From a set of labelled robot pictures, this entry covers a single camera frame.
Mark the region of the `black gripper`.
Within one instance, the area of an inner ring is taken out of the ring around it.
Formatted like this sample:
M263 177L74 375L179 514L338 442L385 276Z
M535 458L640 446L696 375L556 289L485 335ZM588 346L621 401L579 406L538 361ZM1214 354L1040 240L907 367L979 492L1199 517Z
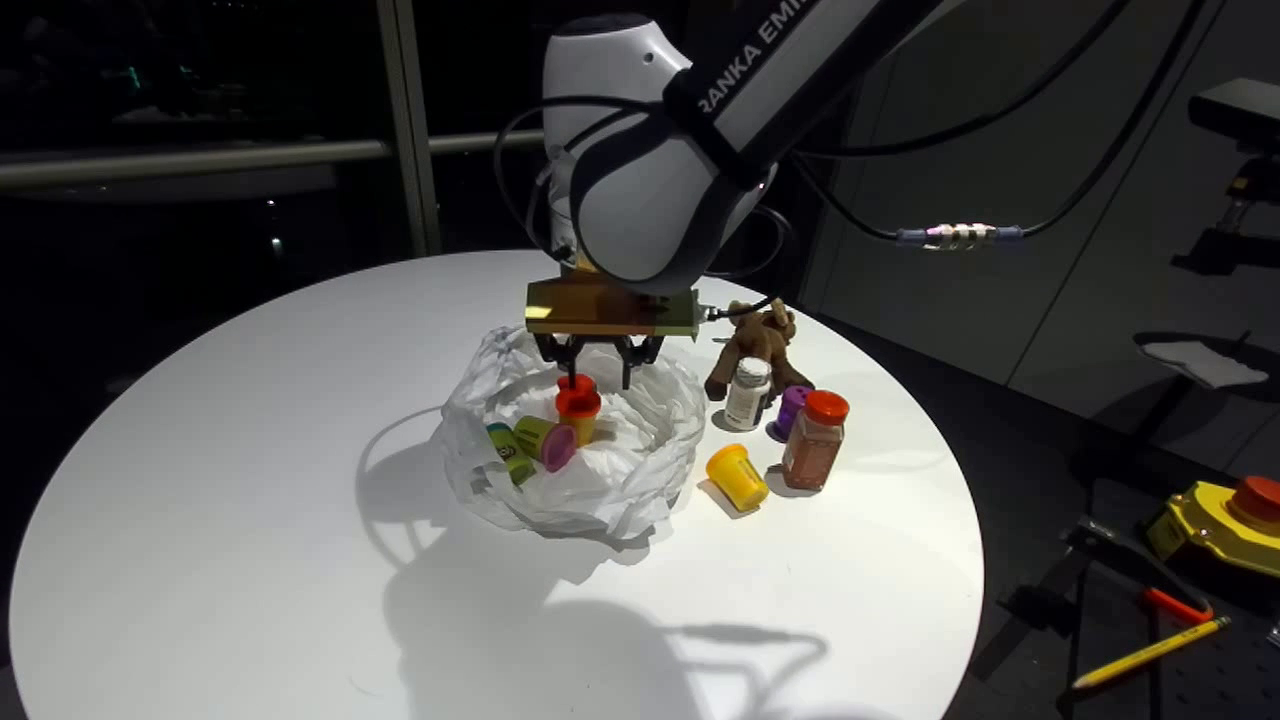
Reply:
M660 335L556 335L538 332L538 361L556 363L563 375L590 375L598 390L633 390L642 363L655 363Z

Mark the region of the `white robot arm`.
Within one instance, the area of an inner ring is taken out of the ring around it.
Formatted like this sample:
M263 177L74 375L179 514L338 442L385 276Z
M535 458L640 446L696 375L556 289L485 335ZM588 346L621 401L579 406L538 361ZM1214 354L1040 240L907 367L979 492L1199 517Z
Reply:
M560 24L545 47L547 240L560 262L547 363L615 341L648 363L651 313L692 295L780 161L884 55L959 0L749 0L688 61L642 11Z

